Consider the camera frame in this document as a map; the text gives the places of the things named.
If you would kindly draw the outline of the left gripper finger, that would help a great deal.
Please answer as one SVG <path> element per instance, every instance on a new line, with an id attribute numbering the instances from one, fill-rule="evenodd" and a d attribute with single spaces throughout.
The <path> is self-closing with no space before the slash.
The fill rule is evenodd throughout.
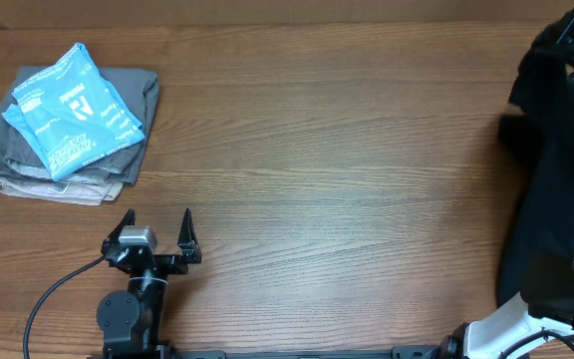
<path id="1" fill-rule="evenodd" d="M 176 244 L 179 248 L 198 247 L 198 241 L 193 227 L 192 213 L 189 208 L 184 211 Z"/>
<path id="2" fill-rule="evenodd" d="M 107 237 L 108 242 L 118 242 L 119 237 L 126 226 L 135 224 L 135 211 L 130 208 L 124 217 L 121 219 L 119 224 L 110 232 Z"/>

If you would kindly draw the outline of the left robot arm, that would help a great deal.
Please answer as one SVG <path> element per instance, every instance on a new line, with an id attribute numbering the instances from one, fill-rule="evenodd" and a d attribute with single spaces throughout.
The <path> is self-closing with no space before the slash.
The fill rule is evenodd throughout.
<path id="1" fill-rule="evenodd" d="M 168 278 L 185 275 L 199 264 L 201 249 L 191 211 L 184 212 L 177 238 L 178 254 L 157 254 L 153 229 L 136 224 L 129 209 L 102 244 L 110 267 L 129 276 L 128 287 L 105 296 L 97 308 L 97 322 L 104 334 L 105 358 L 177 358 L 178 350 L 159 338 Z"/>

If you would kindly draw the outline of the black t-shirt with label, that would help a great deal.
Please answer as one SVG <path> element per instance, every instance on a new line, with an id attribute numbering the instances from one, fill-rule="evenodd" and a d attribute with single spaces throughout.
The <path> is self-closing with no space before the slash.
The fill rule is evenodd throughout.
<path id="1" fill-rule="evenodd" d="M 574 170 L 574 68 L 535 53 L 533 41 L 508 99 L 519 112 L 501 116 L 498 129 L 500 141 L 524 166 L 527 185 L 542 162 Z"/>

